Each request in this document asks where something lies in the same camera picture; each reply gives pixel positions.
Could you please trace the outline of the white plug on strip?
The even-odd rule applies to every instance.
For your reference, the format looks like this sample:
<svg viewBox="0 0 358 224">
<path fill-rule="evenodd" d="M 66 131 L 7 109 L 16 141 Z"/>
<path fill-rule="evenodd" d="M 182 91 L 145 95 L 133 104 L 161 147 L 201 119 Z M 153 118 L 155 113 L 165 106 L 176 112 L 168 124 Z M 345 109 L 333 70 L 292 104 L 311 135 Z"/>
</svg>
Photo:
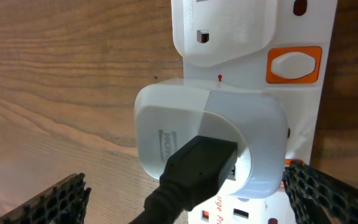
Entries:
<svg viewBox="0 0 358 224">
<path fill-rule="evenodd" d="M 172 0 L 173 43 L 184 60 L 211 67 L 265 48 L 278 0 Z"/>
</svg>

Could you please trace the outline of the white power strip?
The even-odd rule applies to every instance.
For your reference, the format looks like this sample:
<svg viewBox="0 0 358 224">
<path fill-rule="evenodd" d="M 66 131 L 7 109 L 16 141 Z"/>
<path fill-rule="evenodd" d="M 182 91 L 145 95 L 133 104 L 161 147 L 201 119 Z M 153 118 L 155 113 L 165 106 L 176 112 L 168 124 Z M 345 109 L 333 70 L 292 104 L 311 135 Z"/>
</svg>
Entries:
<svg viewBox="0 0 358 224">
<path fill-rule="evenodd" d="M 272 41 L 263 49 L 211 67 L 183 59 L 185 80 L 221 82 L 276 96 L 288 121 L 287 160 L 309 162 L 333 31 L 336 1 L 279 1 Z M 219 192 L 195 207 L 190 223 L 295 223 L 279 189 L 266 198 L 240 198 Z"/>
</svg>

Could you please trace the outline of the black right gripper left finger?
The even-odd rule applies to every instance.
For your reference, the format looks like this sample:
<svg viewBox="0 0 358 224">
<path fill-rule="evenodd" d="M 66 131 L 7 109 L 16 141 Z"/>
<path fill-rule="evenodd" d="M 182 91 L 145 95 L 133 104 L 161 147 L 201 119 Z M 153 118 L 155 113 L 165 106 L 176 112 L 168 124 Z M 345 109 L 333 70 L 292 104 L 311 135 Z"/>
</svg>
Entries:
<svg viewBox="0 0 358 224">
<path fill-rule="evenodd" d="M 71 174 L 0 217 L 0 224 L 84 224 L 91 188 Z"/>
</svg>

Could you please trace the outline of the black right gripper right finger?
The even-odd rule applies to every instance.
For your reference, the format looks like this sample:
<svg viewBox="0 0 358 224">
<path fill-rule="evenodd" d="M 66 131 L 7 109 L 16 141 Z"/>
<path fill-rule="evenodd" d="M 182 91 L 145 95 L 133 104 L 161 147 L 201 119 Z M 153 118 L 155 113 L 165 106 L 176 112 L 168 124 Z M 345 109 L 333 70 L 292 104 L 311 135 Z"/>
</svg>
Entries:
<svg viewBox="0 0 358 224">
<path fill-rule="evenodd" d="M 282 182 L 296 223 L 358 224 L 358 189 L 300 160 L 290 160 Z"/>
</svg>

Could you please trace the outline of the white USB charger adapter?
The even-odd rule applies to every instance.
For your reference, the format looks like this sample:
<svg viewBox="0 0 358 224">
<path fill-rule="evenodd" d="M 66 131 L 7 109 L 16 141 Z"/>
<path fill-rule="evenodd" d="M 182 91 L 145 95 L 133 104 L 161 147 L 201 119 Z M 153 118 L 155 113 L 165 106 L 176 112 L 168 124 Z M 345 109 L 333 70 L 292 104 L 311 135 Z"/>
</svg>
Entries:
<svg viewBox="0 0 358 224">
<path fill-rule="evenodd" d="M 236 142 L 234 173 L 220 192 L 266 198 L 280 187 L 288 139 L 281 101 L 221 82 L 174 78 L 141 89 L 134 121 L 140 162 L 159 178 L 168 158 L 195 136 Z"/>
</svg>

